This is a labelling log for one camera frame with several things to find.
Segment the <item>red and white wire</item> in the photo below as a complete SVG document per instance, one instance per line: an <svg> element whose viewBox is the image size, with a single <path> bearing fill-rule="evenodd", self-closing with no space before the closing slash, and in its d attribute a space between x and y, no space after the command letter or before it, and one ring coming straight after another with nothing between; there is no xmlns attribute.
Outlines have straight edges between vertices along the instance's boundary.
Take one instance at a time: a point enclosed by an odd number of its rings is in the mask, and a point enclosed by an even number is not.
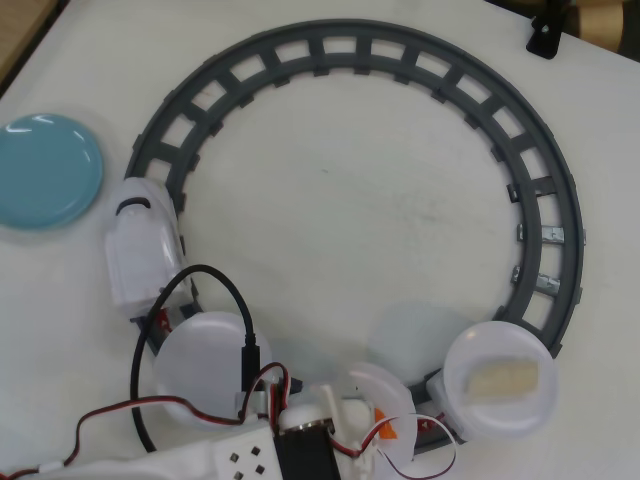
<svg viewBox="0 0 640 480"><path fill-rule="evenodd" d="M382 427L384 427L387 423L392 422L393 420L397 420L398 418L403 418L403 417L413 417L416 420L428 420L428 421L431 421L431 422L435 423L440 428L442 428L444 430L444 432L447 434L447 436L449 437L449 440L451 440L451 444L453 445L453 458L451 459L451 463L449 464L449 466L447 468L445 468L444 470L442 470L439 473L436 473L435 475L429 475L429 476L426 476L426 477L411 477L409 475L406 475L406 474L402 473L394 465L393 461L389 458L389 456L386 453L384 453L384 451L382 451L380 448L378 448L378 453L380 453L389 462L389 465L391 465L391 468L393 468L393 470L398 475L400 475L402 478L405 478L407 480L431 480L433 478L441 477L442 475L447 473L449 470L451 470L451 467L453 467L453 464L456 462L456 457L458 455L458 444L456 443L456 440L453 437L453 434L451 433L449 428L447 428L447 426L444 423L442 423L440 421L440 419L434 418L434 417L430 417L428 415L420 415L420 414L415 414L415 413L409 413L409 414L401 415L401 416L398 416L398 417L383 418L382 420L376 422L373 425L373 427L371 427L371 429L367 432L367 434L362 439L362 443L360 444L360 448L358 448L358 449L352 449L352 448L345 447L344 445L340 444L333 437L331 437L331 444L333 445L333 448L338 450L340 453L342 453L344 455L347 455L348 457L351 457L351 458L358 458L369 447L369 445L371 444L371 442L373 441L375 436L380 432L380 430L382 430Z"/></svg>
<svg viewBox="0 0 640 480"><path fill-rule="evenodd" d="M278 362L273 362L263 367L263 369L260 370L256 378L254 379L253 383L251 384L251 388L249 389L249 391L247 392L247 395L244 398L244 402L242 404L242 410L240 411L238 418L223 418L223 417L216 417L214 415L209 415L207 413L204 413L198 410L188 400L182 397L176 397L173 395L154 395L149 397L141 397L141 398L138 398L137 400L126 400L124 402L115 403L107 407L102 407L97 410L93 410L83 415L80 418L80 420L78 420L78 424L76 426L76 439L75 439L75 445L74 445L73 451L71 452L71 455L69 455L65 460L63 460L62 462L59 462L59 465L61 467L69 466L80 453L80 428L82 427L82 424L85 421L89 420L90 418L98 415L102 415L104 413L131 410L133 408L142 407L146 405L178 404L187 408L192 415L194 415L196 418L199 418L200 420L204 420L205 422L215 423L217 425L228 425L228 426L242 425L244 421L247 419L247 412L249 408L249 397L255 391L256 387L258 386L258 383L262 380L262 377L264 377L268 372L270 372L275 368L282 370L282 375L284 377L283 380L284 380L285 390L282 395L282 408L284 409L286 408L287 402L289 399L289 390L291 388L291 377L289 376L289 371L286 369L284 365ZM11 475L4 475L0 473L0 480L17 480L18 478L23 477L25 475L33 475L37 473L40 473L40 467L20 470Z"/></svg>

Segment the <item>black connector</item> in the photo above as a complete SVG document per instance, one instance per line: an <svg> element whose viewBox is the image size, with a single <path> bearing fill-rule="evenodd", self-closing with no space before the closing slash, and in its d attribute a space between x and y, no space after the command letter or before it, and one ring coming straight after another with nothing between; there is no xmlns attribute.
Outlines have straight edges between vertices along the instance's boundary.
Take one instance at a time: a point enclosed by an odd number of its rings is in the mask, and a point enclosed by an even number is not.
<svg viewBox="0 0 640 480"><path fill-rule="evenodd" d="M326 425L285 432L274 443L284 480L340 480Z"/></svg>
<svg viewBox="0 0 640 480"><path fill-rule="evenodd" d="M260 347L256 345L256 336L253 339L247 335L245 346L242 347L242 391L248 392L253 380L260 373Z"/></svg>

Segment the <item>blue plate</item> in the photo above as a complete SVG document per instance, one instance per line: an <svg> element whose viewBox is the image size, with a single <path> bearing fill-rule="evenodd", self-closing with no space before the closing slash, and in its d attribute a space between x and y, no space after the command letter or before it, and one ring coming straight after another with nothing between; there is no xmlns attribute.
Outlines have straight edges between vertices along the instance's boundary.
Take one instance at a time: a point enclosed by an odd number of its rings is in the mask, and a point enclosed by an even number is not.
<svg viewBox="0 0 640 480"><path fill-rule="evenodd" d="M102 155L79 123L41 114L0 129L0 223L31 230L68 223L101 182Z"/></svg>

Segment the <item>black clip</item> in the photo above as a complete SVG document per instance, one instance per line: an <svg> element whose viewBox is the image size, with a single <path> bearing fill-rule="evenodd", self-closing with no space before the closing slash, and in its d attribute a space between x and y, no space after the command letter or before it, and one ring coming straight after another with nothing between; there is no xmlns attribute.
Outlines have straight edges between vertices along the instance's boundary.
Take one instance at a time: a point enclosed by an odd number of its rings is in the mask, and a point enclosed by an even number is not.
<svg viewBox="0 0 640 480"><path fill-rule="evenodd" d="M555 57L566 18L565 0L547 0L544 11L531 23L535 31L527 43L527 50L547 60Z"/></svg>

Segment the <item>black cable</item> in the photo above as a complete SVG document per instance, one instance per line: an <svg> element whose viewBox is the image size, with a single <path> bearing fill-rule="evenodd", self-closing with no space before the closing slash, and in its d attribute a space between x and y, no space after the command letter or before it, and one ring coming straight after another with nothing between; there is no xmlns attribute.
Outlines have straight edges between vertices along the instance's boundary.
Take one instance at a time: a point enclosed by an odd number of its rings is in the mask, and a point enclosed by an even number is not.
<svg viewBox="0 0 640 480"><path fill-rule="evenodd" d="M185 268L175 277L173 277L173 279L162 290L160 296L156 300L156 303L153 304L153 307L151 307L151 310L149 310L149 313L142 322L140 336L138 337L136 350L133 353L133 363L131 365L131 400L137 400L139 398L138 387L140 381L140 363L142 361L142 352L144 351L144 345L147 342L147 338L149 337L149 333L151 332L156 317L160 313L160 310L162 310L162 307L169 298L169 295L171 295L176 287L180 285L180 282L182 282L192 273L196 272L208 273L212 277L219 280L220 283L222 283L227 288L227 290L229 290L229 293L231 293L231 296L236 301L236 303L238 304L238 308L240 309L240 314L242 315L242 320L244 321L244 328L246 331L245 346L242 349L243 390L247 381L246 379L251 377L249 380L249 383L251 383L260 371L260 349L256 345L256 335L253 330L253 320L251 319L249 308L242 298L242 295L240 295L240 292L231 282L231 280L229 280L227 276L221 271L210 267L209 265L192 265ZM138 432L138 437L140 438L140 441L142 442L145 450L149 453L155 452L156 446L153 444L151 438L149 437L149 432L147 432L147 428L145 427L144 421L142 420L142 413L140 412L140 408L133 409L132 415L133 423L135 424L136 431Z"/></svg>

